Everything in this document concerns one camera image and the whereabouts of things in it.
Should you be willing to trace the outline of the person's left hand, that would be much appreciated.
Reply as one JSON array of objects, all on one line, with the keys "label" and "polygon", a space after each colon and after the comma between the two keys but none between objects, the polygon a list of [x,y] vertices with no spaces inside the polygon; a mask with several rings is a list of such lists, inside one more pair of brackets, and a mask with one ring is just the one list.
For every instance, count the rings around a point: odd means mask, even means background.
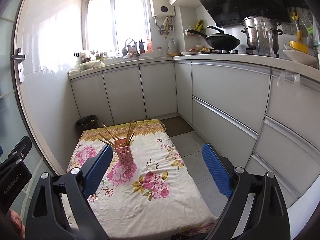
[{"label": "person's left hand", "polygon": [[25,226],[20,215],[12,209],[9,209],[7,215],[10,219],[14,231],[21,237],[21,239],[25,239]]}]

